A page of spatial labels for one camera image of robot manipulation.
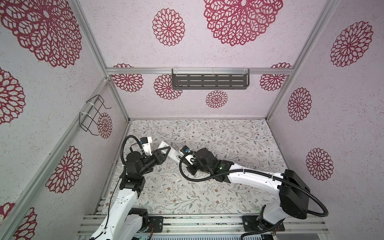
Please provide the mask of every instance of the wire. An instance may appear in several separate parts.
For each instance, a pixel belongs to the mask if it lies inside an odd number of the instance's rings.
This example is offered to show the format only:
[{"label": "wire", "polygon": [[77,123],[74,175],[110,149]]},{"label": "wire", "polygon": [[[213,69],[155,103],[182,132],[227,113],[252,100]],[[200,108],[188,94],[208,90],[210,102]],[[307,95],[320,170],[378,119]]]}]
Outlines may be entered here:
[{"label": "wire", "polygon": [[128,135],[124,138],[122,144],[121,144],[121,150],[120,150],[120,159],[121,159],[121,162],[125,165],[125,160],[124,160],[124,146],[125,146],[125,143],[127,142],[127,140],[129,138],[133,138],[137,144],[139,145],[140,149],[141,149],[141,152],[144,153],[144,149],[143,149],[143,146],[141,145],[140,141],[137,139],[137,137],[133,136],[133,135]]},{"label": "wire", "polygon": [[261,233],[265,233],[265,232],[270,232],[272,229],[276,229],[276,227],[278,225],[280,225],[283,221],[285,220],[284,219],[281,219],[280,221],[278,221],[277,223],[275,223],[272,227],[266,229],[266,230],[262,230],[262,231],[258,231],[258,232],[246,232],[246,233],[243,233],[241,236],[240,236],[240,240],[244,240],[244,237],[245,236],[249,236],[249,235],[254,235],[254,234],[261,234]]},{"label": "wire", "polygon": [[321,207],[321,209],[323,210],[323,213],[318,213],[318,212],[313,212],[313,211],[310,211],[308,210],[307,212],[309,214],[312,214],[312,215],[315,215],[315,216],[319,216],[319,217],[326,217],[328,216],[328,209],[324,206],[324,204],[319,200],[317,199],[313,194],[311,194],[310,192],[308,192],[307,190],[303,189],[302,187],[296,185],[296,184],[293,184],[291,183],[290,181],[288,180],[285,180],[285,179],[281,179],[279,177],[276,177],[276,176],[272,176],[268,173],[265,173],[265,172],[259,172],[259,171],[256,171],[256,170],[253,170],[253,169],[234,169],[234,170],[229,170],[229,171],[226,171],[226,172],[222,172],[222,173],[219,173],[219,174],[214,174],[214,175],[211,175],[210,177],[205,177],[205,178],[200,178],[200,179],[193,179],[193,178],[190,178],[190,177],[187,177],[185,175],[185,173],[183,172],[182,168],[181,168],[181,163],[183,162],[183,160],[185,159],[185,157],[187,157],[188,155],[191,155],[192,153],[186,153],[181,159],[180,159],[180,162],[179,162],[179,170],[180,170],[180,173],[181,175],[187,179],[188,181],[191,181],[191,182],[202,182],[202,181],[206,181],[206,180],[209,180],[209,179],[213,179],[215,177],[218,177],[218,176],[221,176],[221,175],[225,175],[225,174],[230,174],[230,173],[234,173],[234,172],[249,172],[249,173],[253,173],[253,174],[258,174],[258,175],[261,175],[261,176],[264,176],[264,177],[267,177],[267,178],[272,178],[273,180],[276,180],[276,181],[279,181],[279,182],[282,182],[283,184],[285,185],[288,185],[292,188],[295,188],[295,189],[298,189],[299,191],[301,191],[302,193],[304,193],[305,195],[307,195],[310,199],[312,199],[315,203],[317,203],[317,205],[319,205],[319,207]]},{"label": "wire", "polygon": [[100,235],[102,235],[102,234],[103,234],[103,232],[101,232],[97,237],[95,237],[95,238],[90,238],[89,240],[95,240],[96,238],[100,237]]},{"label": "wire", "polygon": [[104,229],[107,229],[107,226],[108,226],[108,219],[109,219],[109,209],[111,207],[111,202],[112,202],[112,197],[113,197],[113,194],[115,193],[116,191],[116,188],[117,186],[119,185],[119,181],[120,181],[120,178],[118,180],[118,182],[116,183],[116,186],[115,186],[115,189],[113,190],[112,192],[112,196],[111,196],[111,199],[109,200],[109,205],[108,205],[108,214],[107,214],[107,222],[105,223],[105,228]]},{"label": "wire", "polygon": [[152,231],[151,231],[151,235],[149,236],[149,239],[148,239],[148,240],[151,240],[152,235],[153,235],[153,228],[154,228],[152,223],[150,223],[150,225],[151,225]]},{"label": "wire", "polygon": [[276,233],[278,232],[280,230],[280,225],[278,226],[278,228],[277,228],[277,230],[275,231],[275,235],[276,235]]}]

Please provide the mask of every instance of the red mandala print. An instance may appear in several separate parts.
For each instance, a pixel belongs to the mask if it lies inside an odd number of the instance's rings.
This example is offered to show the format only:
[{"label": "red mandala print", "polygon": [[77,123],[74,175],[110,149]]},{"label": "red mandala print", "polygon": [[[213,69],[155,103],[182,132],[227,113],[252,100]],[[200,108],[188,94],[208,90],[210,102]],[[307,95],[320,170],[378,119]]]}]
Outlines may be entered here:
[{"label": "red mandala print", "polygon": [[183,92],[183,90],[175,90],[172,88],[172,78],[169,74],[164,74],[156,78],[153,87],[157,95],[168,100],[178,98]]},{"label": "red mandala print", "polygon": [[348,66],[361,58],[372,41],[372,26],[360,21],[348,26],[336,38],[331,49],[331,61],[338,67]]},{"label": "red mandala print", "polygon": [[0,17],[38,60],[66,68],[79,58],[80,29],[66,0],[0,0]]},{"label": "red mandala print", "polygon": [[224,106],[224,104],[227,103],[227,100],[228,96],[225,92],[214,90],[207,95],[205,102],[211,108],[219,108]]},{"label": "red mandala print", "polygon": [[21,225],[17,228],[15,234],[13,235],[14,240],[22,239],[22,240],[31,240],[35,235],[35,229],[37,227],[36,221],[37,214],[35,213],[35,208],[31,207],[29,209],[29,213],[24,217]]},{"label": "red mandala print", "polygon": [[[133,68],[128,64],[117,64],[114,66],[115,68]],[[143,78],[141,74],[117,74],[111,75],[113,82],[119,88],[127,91],[127,92],[136,92],[139,91],[143,87]]]},{"label": "red mandala print", "polygon": [[283,0],[204,0],[207,28],[221,43],[244,45],[265,33]]},{"label": "red mandala print", "polygon": [[175,10],[163,8],[158,11],[152,24],[153,33],[165,46],[174,46],[184,37],[184,22]]},{"label": "red mandala print", "polygon": [[[289,63],[278,63],[272,66],[272,68],[290,68]],[[287,75],[284,74],[264,74],[260,79],[260,86],[268,91],[279,89],[283,84]]]},{"label": "red mandala print", "polygon": [[0,125],[18,118],[25,106],[25,95],[19,81],[0,68]]},{"label": "red mandala print", "polygon": [[112,120],[108,113],[102,113],[97,121],[97,130],[100,136],[108,138],[112,133]]},{"label": "red mandala print", "polygon": [[79,151],[74,146],[70,146],[67,154],[61,159],[45,186],[50,192],[63,193],[68,191],[79,179],[83,167],[82,162]]},{"label": "red mandala print", "polygon": [[312,149],[307,155],[306,162],[308,171],[318,180],[327,180],[333,174],[333,161],[323,149]]},{"label": "red mandala print", "polygon": [[6,204],[0,206],[0,224],[7,217],[8,213],[11,211],[15,203],[7,202]]},{"label": "red mandala print", "polygon": [[295,121],[303,120],[310,112],[311,103],[311,95],[307,89],[294,90],[288,101],[289,116]]}]

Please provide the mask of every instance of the ceiling panel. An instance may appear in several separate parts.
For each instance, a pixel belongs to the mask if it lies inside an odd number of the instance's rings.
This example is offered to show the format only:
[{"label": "ceiling panel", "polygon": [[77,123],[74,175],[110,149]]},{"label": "ceiling panel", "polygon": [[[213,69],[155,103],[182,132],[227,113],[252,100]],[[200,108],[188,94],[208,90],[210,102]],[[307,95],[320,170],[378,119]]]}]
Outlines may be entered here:
[{"label": "ceiling panel", "polygon": [[80,0],[107,66],[293,64],[325,0]]}]

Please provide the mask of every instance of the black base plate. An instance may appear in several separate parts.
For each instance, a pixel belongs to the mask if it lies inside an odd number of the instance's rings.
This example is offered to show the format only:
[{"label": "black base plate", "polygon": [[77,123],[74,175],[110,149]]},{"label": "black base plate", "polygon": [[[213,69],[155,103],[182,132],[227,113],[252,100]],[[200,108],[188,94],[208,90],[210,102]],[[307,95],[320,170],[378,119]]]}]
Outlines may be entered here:
[{"label": "black base plate", "polygon": [[[152,223],[154,226],[153,232],[162,232],[163,231],[163,218],[164,217],[149,217],[149,223]],[[149,226],[149,228],[145,232],[151,232],[152,228]]]},{"label": "black base plate", "polygon": [[[255,224],[257,222],[257,217],[258,215],[253,215],[253,216],[243,216],[242,219],[243,219],[243,225],[244,225],[244,231],[246,232],[257,232],[257,231],[260,231],[260,229],[257,227],[257,225]],[[284,228],[284,225],[283,223],[281,223],[280,225],[278,225],[276,227],[276,229],[278,229],[278,232],[283,232],[285,231],[285,228]]]}]

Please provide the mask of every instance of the leaf pattern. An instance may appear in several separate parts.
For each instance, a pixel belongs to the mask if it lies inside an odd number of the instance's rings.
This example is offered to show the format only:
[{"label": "leaf pattern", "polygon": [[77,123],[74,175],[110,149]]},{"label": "leaf pattern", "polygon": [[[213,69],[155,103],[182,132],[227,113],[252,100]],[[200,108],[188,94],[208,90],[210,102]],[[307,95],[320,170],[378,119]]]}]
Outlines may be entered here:
[{"label": "leaf pattern", "polygon": [[[151,136],[152,150],[165,141],[176,150],[184,145],[194,150],[206,147],[218,159],[253,169],[283,172],[286,168],[265,120],[136,120],[131,123],[129,134],[138,138]],[[125,156],[133,143],[127,142]],[[112,197],[122,169],[119,162],[106,202]],[[206,175],[198,172],[194,177]],[[189,182],[180,175],[176,162],[169,158],[146,174],[145,179],[135,207],[146,208],[150,214],[255,214],[276,198],[243,184],[215,180]]]}]

